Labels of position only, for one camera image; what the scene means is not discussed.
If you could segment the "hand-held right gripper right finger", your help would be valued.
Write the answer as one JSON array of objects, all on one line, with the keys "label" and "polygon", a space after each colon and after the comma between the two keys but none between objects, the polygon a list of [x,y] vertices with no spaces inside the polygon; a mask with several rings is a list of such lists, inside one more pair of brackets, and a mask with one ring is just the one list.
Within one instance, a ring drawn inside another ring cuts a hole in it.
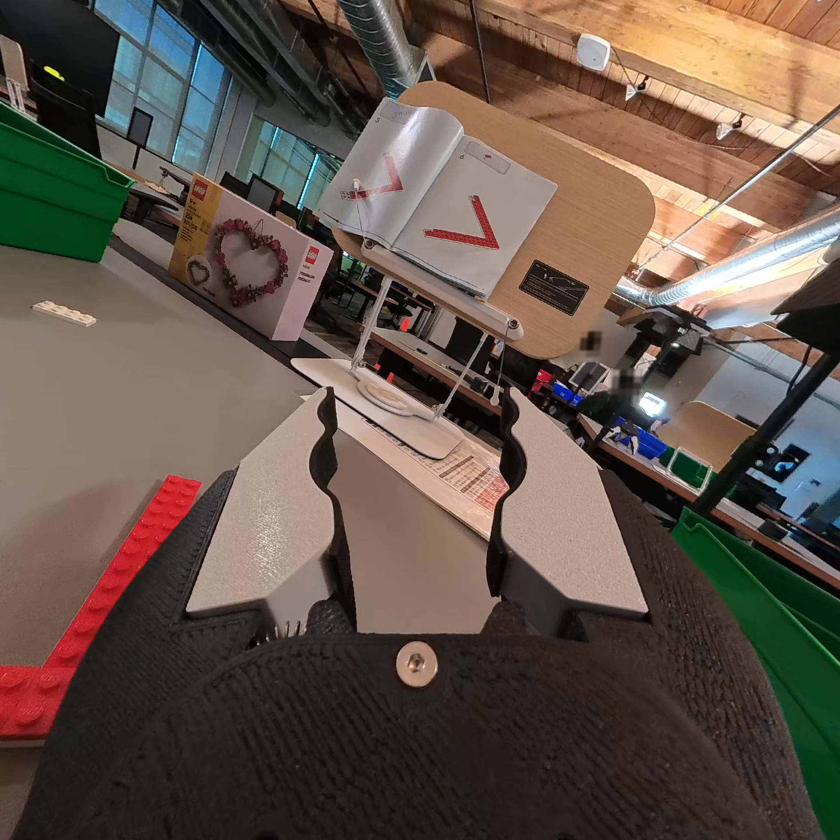
[{"label": "hand-held right gripper right finger", "polygon": [[500,475],[486,555],[491,595],[558,637],[573,613],[640,621],[643,590],[601,469],[517,388],[502,402]]}]

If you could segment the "lego instruction booklet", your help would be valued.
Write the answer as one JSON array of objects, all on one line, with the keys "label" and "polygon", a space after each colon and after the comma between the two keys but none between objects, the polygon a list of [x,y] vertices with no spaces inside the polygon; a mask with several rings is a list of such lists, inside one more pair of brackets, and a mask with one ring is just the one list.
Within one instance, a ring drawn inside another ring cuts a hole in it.
[{"label": "lego instruction booklet", "polygon": [[384,98],[316,214],[488,299],[556,191],[447,111]]}]

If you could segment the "silver ventilation duct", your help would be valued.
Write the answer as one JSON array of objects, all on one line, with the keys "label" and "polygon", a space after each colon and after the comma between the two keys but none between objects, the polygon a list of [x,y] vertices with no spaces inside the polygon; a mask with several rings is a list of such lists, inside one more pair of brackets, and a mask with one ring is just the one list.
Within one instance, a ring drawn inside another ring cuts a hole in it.
[{"label": "silver ventilation duct", "polygon": [[741,278],[826,249],[837,241],[838,236],[839,205],[836,203],[821,213],[683,280],[657,288],[645,288],[634,281],[623,279],[616,286],[614,293],[625,301],[643,308],[675,305],[700,294],[728,288]]},{"label": "silver ventilation duct", "polygon": [[424,52],[411,45],[394,1],[338,1],[385,95],[398,99],[422,75]]}]

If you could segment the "white lego plate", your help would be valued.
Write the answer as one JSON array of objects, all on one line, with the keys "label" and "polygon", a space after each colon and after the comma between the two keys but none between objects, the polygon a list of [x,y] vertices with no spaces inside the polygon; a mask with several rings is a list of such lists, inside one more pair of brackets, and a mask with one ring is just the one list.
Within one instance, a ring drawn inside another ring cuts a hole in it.
[{"label": "white lego plate", "polygon": [[97,319],[76,309],[72,309],[53,301],[39,301],[30,307],[33,312],[45,314],[63,322],[69,322],[83,328],[89,328],[97,323]]}]

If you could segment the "lego set box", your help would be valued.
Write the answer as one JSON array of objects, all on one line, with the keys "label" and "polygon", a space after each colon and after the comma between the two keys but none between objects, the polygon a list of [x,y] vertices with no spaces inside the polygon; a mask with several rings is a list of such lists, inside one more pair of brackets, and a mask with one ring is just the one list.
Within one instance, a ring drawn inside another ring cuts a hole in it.
[{"label": "lego set box", "polygon": [[333,248],[194,174],[169,274],[268,340],[296,342]]}]

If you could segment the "black sign stand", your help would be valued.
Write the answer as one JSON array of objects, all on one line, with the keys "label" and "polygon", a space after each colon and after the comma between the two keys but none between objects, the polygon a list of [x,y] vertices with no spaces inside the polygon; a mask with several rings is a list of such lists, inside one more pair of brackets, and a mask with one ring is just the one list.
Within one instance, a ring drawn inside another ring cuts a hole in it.
[{"label": "black sign stand", "polygon": [[134,145],[133,162],[131,165],[133,172],[137,171],[141,151],[147,148],[153,122],[154,116],[152,114],[136,106],[133,108],[127,132],[127,140]]}]

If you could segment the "printed paper sheet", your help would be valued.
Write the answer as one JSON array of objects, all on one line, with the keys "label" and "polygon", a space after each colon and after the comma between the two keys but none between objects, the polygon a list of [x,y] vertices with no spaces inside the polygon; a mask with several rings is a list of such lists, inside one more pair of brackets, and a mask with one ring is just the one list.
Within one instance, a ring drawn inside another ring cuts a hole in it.
[{"label": "printed paper sheet", "polygon": [[494,510],[508,490],[499,455],[466,438],[440,460],[418,454],[354,409],[336,402],[339,430],[404,478],[425,498],[488,541]]}]

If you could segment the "long background desk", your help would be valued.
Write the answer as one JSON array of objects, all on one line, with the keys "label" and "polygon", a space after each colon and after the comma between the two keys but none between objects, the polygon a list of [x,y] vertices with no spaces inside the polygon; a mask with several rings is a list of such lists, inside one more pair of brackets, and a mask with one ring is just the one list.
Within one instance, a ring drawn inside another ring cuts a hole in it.
[{"label": "long background desk", "polygon": [[[698,491],[664,471],[661,466],[641,455],[632,454],[628,448],[604,439],[595,450],[594,457],[612,468],[632,490],[638,490],[646,501],[669,501],[663,511],[680,510],[698,498]],[[835,596],[839,595],[839,571],[820,559],[814,552],[794,541],[792,536],[773,539],[760,531],[763,520],[728,499],[722,500],[710,514],[710,519],[724,529],[737,533],[759,546],[759,550],[792,567],[793,571],[814,580]]]}]

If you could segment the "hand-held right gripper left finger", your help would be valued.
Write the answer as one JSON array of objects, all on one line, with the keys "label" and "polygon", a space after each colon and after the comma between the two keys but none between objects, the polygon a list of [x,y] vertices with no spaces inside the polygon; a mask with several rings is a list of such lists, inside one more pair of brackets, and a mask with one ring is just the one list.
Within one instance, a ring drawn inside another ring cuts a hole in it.
[{"label": "hand-held right gripper left finger", "polygon": [[333,388],[307,397],[240,462],[185,609],[191,617],[256,610],[268,628],[304,631],[316,602],[358,626],[338,498]]}]

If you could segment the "wooden book stand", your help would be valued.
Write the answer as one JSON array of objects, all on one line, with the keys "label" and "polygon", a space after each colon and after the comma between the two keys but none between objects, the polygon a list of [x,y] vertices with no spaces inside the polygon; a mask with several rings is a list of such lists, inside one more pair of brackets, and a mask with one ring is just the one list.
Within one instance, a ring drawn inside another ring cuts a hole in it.
[{"label": "wooden book stand", "polygon": [[655,220],[655,202],[635,176],[440,81],[396,101],[442,109],[471,138],[557,185],[557,191],[488,299],[472,297],[362,236],[332,232],[350,256],[538,360],[568,353],[597,319]]}]

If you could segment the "red lego plate frame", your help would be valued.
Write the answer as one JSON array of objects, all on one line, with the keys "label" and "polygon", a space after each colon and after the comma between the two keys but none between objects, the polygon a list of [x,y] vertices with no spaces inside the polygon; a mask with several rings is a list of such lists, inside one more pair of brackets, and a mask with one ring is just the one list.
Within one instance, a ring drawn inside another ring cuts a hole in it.
[{"label": "red lego plate frame", "polygon": [[1,666],[1,746],[46,741],[72,677],[136,574],[189,512],[201,482],[166,477],[44,664]]}]

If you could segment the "green plastic bin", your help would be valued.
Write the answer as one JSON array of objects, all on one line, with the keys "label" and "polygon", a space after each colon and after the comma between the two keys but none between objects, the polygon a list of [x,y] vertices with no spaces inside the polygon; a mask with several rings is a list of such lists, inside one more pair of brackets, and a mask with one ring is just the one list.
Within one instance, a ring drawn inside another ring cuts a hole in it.
[{"label": "green plastic bin", "polygon": [[839,838],[839,601],[685,507],[672,537],[748,636],[826,838]]},{"label": "green plastic bin", "polygon": [[135,181],[1,104],[1,244],[102,260]]}]

